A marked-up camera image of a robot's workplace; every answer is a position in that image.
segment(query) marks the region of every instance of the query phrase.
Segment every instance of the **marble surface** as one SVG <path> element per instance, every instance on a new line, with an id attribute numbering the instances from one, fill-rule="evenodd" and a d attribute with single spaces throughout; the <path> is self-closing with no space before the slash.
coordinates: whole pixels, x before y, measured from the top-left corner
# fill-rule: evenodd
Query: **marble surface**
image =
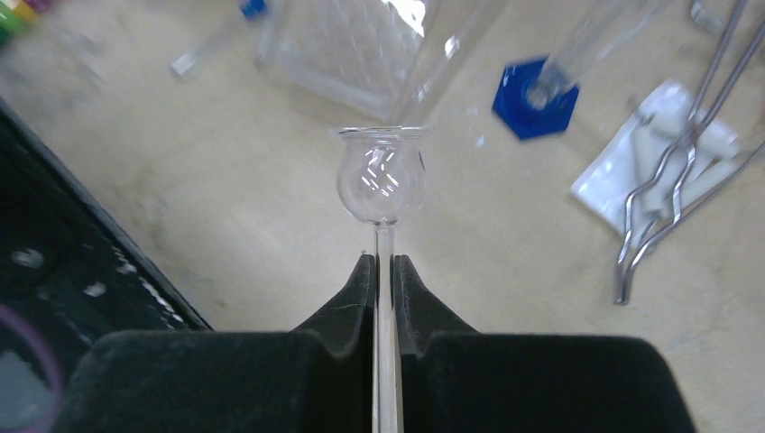
<path id="1" fill-rule="evenodd" d="M 38 32 L 67 30 L 95 86 L 44 110 L 34 88 L 0 90 L 215 328 L 288 329 L 373 247 L 371 229 L 336 196 L 342 146 L 327 132 L 370 121 L 273 86 L 253 66 L 257 29 L 177 82 L 169 62 L 231 3 L 71 0 Z M 437 129 L 423 151 L 429 196 L 399 230 L 399 252 L 484 332 L 645 338 L 667 358 L 700 431 L 760 430 L 765 160 L 641 266 L 627 308 L 612 305 L 618 237 L 568 195 L 627 119 L 627 97 L 667 78 L 695 88 L 714 37 L 689 22 L 688 2 L 674 2 L 586 75 L 565 135 L 518 143 L 490 112 L 503 66 L 552 50 L 581 10 L 509 3 L 428 120 Z M 751 3 L 739 46 L 765 11 Z M 51 92 L 63 78 L 50 69 L 35 79 L 27 85 Z M 760 58 L 721 113 L 750 148 L 765 136 L 763 84 Z"/>

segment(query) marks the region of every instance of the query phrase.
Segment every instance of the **white plastic packet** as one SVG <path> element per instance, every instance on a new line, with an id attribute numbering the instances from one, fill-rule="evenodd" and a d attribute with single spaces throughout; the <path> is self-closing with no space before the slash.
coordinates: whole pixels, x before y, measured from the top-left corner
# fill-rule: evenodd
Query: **white plastic packet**
<path id="1" fill-rule="evenodd" d="M 685 116 L 692 103 L 693 96 L 681 84 L 668 80 L 646 97 L 641 103 L 641 112 L 646 115 L 657 113 Z M 632 130 L 638 123 L 635 115 L 627 119 L 600 156 L 595 158 L 570 189 L 574 197 L 604 219 L 620 235 L 624 234 L 624 200 L 631 191 L 640 186 L 635 175 L 631 139 Z M 728 136 L 730 142 L 737 138 L 736 133 L 721 121 L 715 120 L 709 127 L 719 129 L 721 134 Z M 671 141 L 657 137 L 657 143 L 661 143 L 663 150 Z M 697 178 L 712 162 L 710 157 L 702 153 L 696 155 L 696 163 L 687 181 Z M 684 152 L 675 152 L 659 184 L 654 188 L 660 188 L 669 194 L 686 161 Z M 635 233 L 640 234 L 648 226 L 650 219 L 643 213 L 640 200 L 635 200 L 633 209 Z M 632 239 L 632 246 L 637 246 L 638 236 Z"/>

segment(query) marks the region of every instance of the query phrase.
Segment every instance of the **blue cap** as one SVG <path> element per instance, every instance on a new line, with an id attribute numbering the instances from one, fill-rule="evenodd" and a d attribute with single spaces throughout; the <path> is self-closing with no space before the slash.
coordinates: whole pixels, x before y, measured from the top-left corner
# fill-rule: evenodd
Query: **blue cap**
<path id="1" fill-rule="evenodd" d="M 526 90 L 541 73 L 545 60 L 508 65 L 494 99 L 492 110 L 521 141 L 565 132 L 579 97 L 579 88 L 574 87 L 542 109 L 529 104 Z"/>
<path id="2" fill-rule="evenodd" d="M 265 0 L 245 0 L 239 5 L 239 10 L 242 11 L 244 17 L 248 20 L 253 20 L 258 16 L 265 14 L 268 10 L 268 6 Z"/>

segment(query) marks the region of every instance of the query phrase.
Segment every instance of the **yellow object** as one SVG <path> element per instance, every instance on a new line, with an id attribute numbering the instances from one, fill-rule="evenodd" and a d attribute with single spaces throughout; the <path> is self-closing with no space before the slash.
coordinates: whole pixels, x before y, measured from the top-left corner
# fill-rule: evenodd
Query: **yellow object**
<path id="1" fill-rule="evenodd" d="M 23 0 L 0 0 L 4 5 L 8 6 L 8 9 L 12 10 L 14 14 L 24 21 L 31 24 L 37 21 L 37 13 L 34 12 L 26 2 Z"/>

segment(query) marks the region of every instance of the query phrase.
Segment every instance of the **metal tongs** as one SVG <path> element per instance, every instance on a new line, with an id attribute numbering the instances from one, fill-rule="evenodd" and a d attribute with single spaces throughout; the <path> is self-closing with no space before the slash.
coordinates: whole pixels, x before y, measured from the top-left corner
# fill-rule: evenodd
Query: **metal tongs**
<path id="1" fill-rule="evenodd" d="M 699 109 L 704 102 L 707 90 L 712 84 L 714 74 L 717 72 L 720 64 L 723 61 L 725 51 L 730 44 L 733 33 L 736 30 L 743 10 L 746 8 L 747 2 L 748 0 L 736 1 L 735 7 L 733 8 L 733 12 L 731 13 L 728 23 L 725 26 L 723 34 L 720 36 L 717 51 L 714 54 L 712 62 L 709 65 L 709 69 L 707 70 L 704 80 L 701 83 L 701 87 L 698 90 L 696 100 L 694 101 L 690 112 L 688 113 L 688 118 L 683 129 L 683 133 L 661 154 L 659 163 L 654 170 L 653 177 L 633 190 L 624 201 L 624 238 L 622 239 L 622 249 L 619 252 L 619 258 L 616 262 L 616 297 L 614 301 L 616 305 L 627 305 L 630 302 L 632 279 L 634 278 L 635 272 L 637 271 L 641 261 L 647 255 L 651 254 L 659 245 L 659 243 L 667 238 L 667 236 L 671 234 L 672 231 L 674 231 L 678 226 L 680 226 L 680 224 L 685 222 L 700 207 L 709 202 L 709 200 L 716 197 L 749 164 L 754 155 L 758 153 L 758 151 L 761 150 L 763 146 L 765 146 L 765 143 L 761 144 L 760 147 L 758 147 L 758 149 L 753 152 L 726 181 L 722 182 L 715 189 L 712 189 L 707 197 L 693 209 L 686 212 L 685 214 L 683 213 L 683 200 L 681 192 L 683 185 L 686 183 L 688 173 L 693 169 L 694 162 L 696 161 L 696 145 L 698 143 L 698 138 L 712 123 L 714 118 L 717 117 L 717 114 L 720 112 L 720 109 L 722 108 L 725 100 L 731 94 L 733 87 L 743 73 L 751 57 L 757 51 L 757 48 L 762 42 L 763 37 L 765 37 L 765 19 L 763 19 L 763 21 L 758 26 L 754 37 L 751 39 L 746 51 L 739 59 L 735 68 L 733 68 L 731 75 L 723 84 L 723 88 L 721 89 L 720 93 L 714 99 L 714 102 L 709 111 L 703 117 L 699 116 L 701 117 L 701 120 L 699 121 L 697 119 L 697 115 L 699 115 Z M 656 186 L 657 183 L 659 183 L 659 179 L 664 174 L 664 170 L 667 168 L 669 158 L 676 152 L 685 152 L 687 161 L 682 173 L 675 180 L 675 184 L 672 189 L 672 212 L 674 214 L 672 220 L 661 227 L 655 233 L 655 235 L 646 235 L 644 240 L 641 239 L 641 243 L 637 248 L 637 252 L 632 256 L 632 259 L 629 260 L 628 256 L 630 253 L 630 245 L 634 235 L 634 215 L 632 208 L 633 202 L 635 201 L 636 197 L 646 193 L 646 191 L 652 189 Z"/>

